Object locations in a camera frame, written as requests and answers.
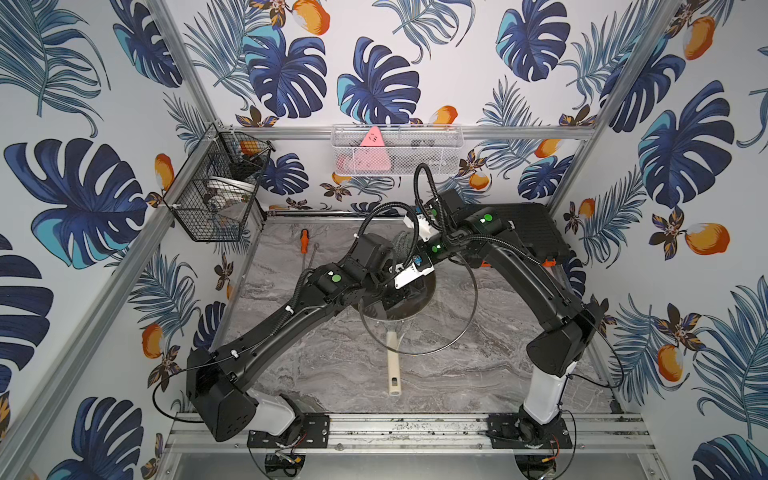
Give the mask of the green checkered cloth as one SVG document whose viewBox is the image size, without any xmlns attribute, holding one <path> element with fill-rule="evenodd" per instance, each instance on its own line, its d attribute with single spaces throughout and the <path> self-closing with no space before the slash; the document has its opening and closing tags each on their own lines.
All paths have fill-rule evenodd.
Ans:
<svg viewBox="0 0 768 480">
<path fill-rule="evenodd" d="M 393 250 L 393 269 L 399 272 L 407 268 L 413 257 L 411 246 L 413 245 L 414 233 L 412 231 L 402 231 L 392 240 Z"/>
</svg>

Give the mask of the glass pot lid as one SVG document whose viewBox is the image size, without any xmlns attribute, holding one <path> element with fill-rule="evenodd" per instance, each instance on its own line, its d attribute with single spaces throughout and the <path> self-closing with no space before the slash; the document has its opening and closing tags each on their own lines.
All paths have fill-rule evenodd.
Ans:
<svg viewBox="0 0 768 480">
<path fill-rule="evenodd" d="M 402 356 L 421 357 L 448 350 L 475 324 L 479 307 L 478 282 L 466 257 L 451 254 L 446 261 L 433 266 L 436 277 L 433 298 L 407 329 L 397 350 Z M 386 345 L 373 338 L 374 333 L 383 333 L 383 327 L 378 326 L 372 331 L 370 326 L 374 323 L 364 322 L 357 313 L 371 339 L 385 350 Z"/>
</svg>

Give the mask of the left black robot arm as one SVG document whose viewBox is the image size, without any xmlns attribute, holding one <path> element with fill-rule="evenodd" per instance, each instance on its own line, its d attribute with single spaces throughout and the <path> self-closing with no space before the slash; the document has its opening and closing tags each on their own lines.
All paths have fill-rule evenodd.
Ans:
<svg viewBox="0 0 768 480">
<path fill-rule="evenodd" d="M 411 221 L 405 253 L 366 231 L 379 213 L 390 209 L 403 210 Z M 249 388 L 302 336 L 353 305 L 393 297 L 395 278 L 413 264 L 419 241 L 419 212 L 403 202 L 387 202 L 365 217 L 341 260 L 303 271 L 289 300 L 259 325 L 215 351 L 193 349 L 185 393 L 213 439 L 229 440 L 248 426 L 259 407 Z"/>
</svg>

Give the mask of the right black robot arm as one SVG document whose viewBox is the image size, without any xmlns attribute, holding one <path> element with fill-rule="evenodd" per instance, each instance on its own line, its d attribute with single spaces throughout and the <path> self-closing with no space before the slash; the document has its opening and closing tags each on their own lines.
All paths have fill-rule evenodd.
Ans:
<svg viewBox="0 0 768 480">
<path fill-rule="evenodd" d="M 489 263 L 538 320 L 542 332 L 526 346 L 534 370 L 520 416 L 531 424 L 552 424 L 561 417 L 567 378 L 593 339 L 601 311 L 559 284 L 494 208 L 471 212 L 456 192 L 440 193 L 425 163 L 415 168 L 413 190 L 419 255 L 434 264 L 449 258 Z"/>
</svg>

